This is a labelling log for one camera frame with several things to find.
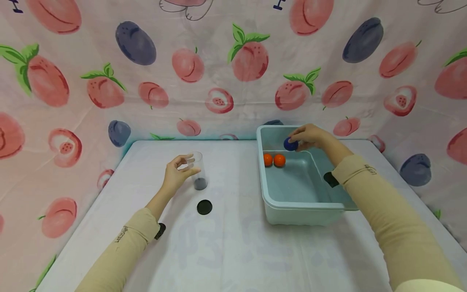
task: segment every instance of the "light blue plastic bin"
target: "light blue plastic bin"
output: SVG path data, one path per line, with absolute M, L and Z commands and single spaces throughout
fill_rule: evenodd
M 324 181 L 334 167 L 322 150 L 284 149 L 285 138 L 298 127 L 265 125 L 256 131 L 266 218 L 271 224 L 326 226 L 358 208 L 341 185 L 331 188 Z M 285 166 L 265 167 L 264 153 L 284 155 Z

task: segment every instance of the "clear plastic cup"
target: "clear plastic cup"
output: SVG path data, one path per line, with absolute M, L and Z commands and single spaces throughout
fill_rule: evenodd
M 197 191 L 204 190 L 207 187 L 207 178 L 206 178 L 206 171 L 205 171 L 204 163 L 203 163 L 203 154 L 201 154 L 200 152 L 192 152 L 188 154 L 188 157 L 189 157 L 187 159 L 188 167 L 190 168 L 197 167 L 201 169 L 199 173 L 191 177 L 191 179 L 193 179 L 195 190 Z

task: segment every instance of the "peach illustration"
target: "peach illustration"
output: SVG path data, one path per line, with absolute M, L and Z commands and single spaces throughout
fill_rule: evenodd
M 442 96 L 467 99 L 467 48 L 452 56 L 438 76 L 435 90 Z
M 234 108 L 234 99 L 222 88 L 213 88 L 208 93 L 206 107 L 215 114 L 225 114 Z
M 204 74 L 204 63 L 201 57 L 189 49 L 179 49 L 172 55 L 172 66 L 175 73 L 187 83 L 200 81 Z
M 109 181 L 112 175 L 112 169 L 106 169 L 99 175 L 99 179 L 97 180 L 97 188 L 99 189 L 99 191 L 101 191 L 104 188 L 104 186 L 106 186 L 107 182 Z
M 238 25 L 233 24 L 233 37 L 235 44 L 228 55 L 228 61 L 232 62 L 233 74 L 244 82 L 258 80 L 264 75 L 269 64 L 268 51 L 260 42 L 267 40 L 269 35 L 245 35 Z
M 42 221 L 42 233 L 48 238 L 62 236 L 73 225 L 78 211 L 75 200 L 71 198 L 58 198 L 52 202 Z
M 386 144 L 377 135 L 371 135 L 368 139 L 376 146 L 376 148 L 378 148 L 381 153 L 386 150 Z
M 350 81 L 337 81 L 327 87 L 321 98 L 321 102 L 324 105 L 323 110 L 326 107 L 338 107 L 346 103 L 352 96 L 354 86 Z
M 180 119 L 177 123 L 177 130 L 185 136 L 198 136 L 201 133 L 201 126 L 193 120 Z
M 408 115 L 417 101 L 417 89 L 413 86 L 401 86 L 384 99 L 384 107 L 396 116 Z
M 155 108 L 164 108 L 169 104 L 169 96 L 165 90 L 152 82 L 143 82 L 138 88 L 141 99 Z
M 417 58 L 417 47 L 421 42 L 417 45 L 406 42 L 393 48 L 381 61 L 379 69 L 381 77 L 391 78 L 409 68 Z
M 51 107 L 68 103 L 70 90 L 60 70 L 46 58 L 39 56 L 37 43 L 28 45 L 21 53 L 1 45 L 0 55 L 14 64 L 19 85 L 27 95 L 34 95 Z
M 467 165 L 467 128 L 458 132 L 447 145 L 449 157 Z
M 54 163 L 59 167 L 72 167 L 81 157 L 83 145 L 76 135 L 67 129 L 55 129 L 49 134 L 50 150 L 55 152 Z
M 318 77 L 321 67 L 312 70 L 306 76 L 302 74 L 286 74 L 288 82 L 282 84 L 276 91 L 276 106 L 284 111 L 299 108 L 313 95 L 315 85 L 313 81 Z
M 3 216 L 0 214 L 0 234 L 3 231 L 4 224 L 5 224 L 5 220 L 3 219 Z
M 359 118 L 347 118 L 345 120 L 341 120 L 337 123 L 334 127 L 333 133 L 336 136 L 349 136 L 358 128 L 360 127 L 360 119 Z
M 66 35 L 81 26 L 81 13 L 75 0 L 26 0 L 32 14 L 48 30 Z
M 289 21 L 293 32 L 309 36 L 324 26 L 333 11 L 334 0 L 295 0 Z
M 23 148 L 25 136 L 19 123 L 0 112 L 0 159 L 13 157 Z
M 103 71 L 91 71 L 82 75 L 81 78 L 89 79 L 87 92 L 89 98 L 97 107 L 116 107 L 125 101 L 122 89 L 126 91 L 126 88 L 113 76 L 110 63 L 104 65 Z
M 238 140 L 238 137 L 234 134 L 222 134 L 219 136 L 221 140 Z

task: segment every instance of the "arm sleeve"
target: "arm sleeve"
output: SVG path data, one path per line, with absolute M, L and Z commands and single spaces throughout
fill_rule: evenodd
M 362 157 L 345 157 L 333 175 L 374 231 L 384 254 L 392 290 L 413 279 L 436 280 L 463 289 L 430 229 Z
M 149 209 L 138 210 L 92 265 L 75 291 L 122 291 L 136 262 L 159 228 Z

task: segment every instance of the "white table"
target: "white table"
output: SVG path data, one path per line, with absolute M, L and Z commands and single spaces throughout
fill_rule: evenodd
M 420 213 L 467 285 L 467 254 L 368 141 L 345 141 Z M 391 291 L 382 252 L 360 212 L 329 227 L 272 226 L 261 196 L 256 141 L 139 141 L 123 158 L 37 292 L 73 291 L 178 154 L 204 154 L 209 185 L 191 180 L 164 210 L 167 230 L 147 248 L 125 291 Z M 209 199 L 212 212 L 199 215 Z

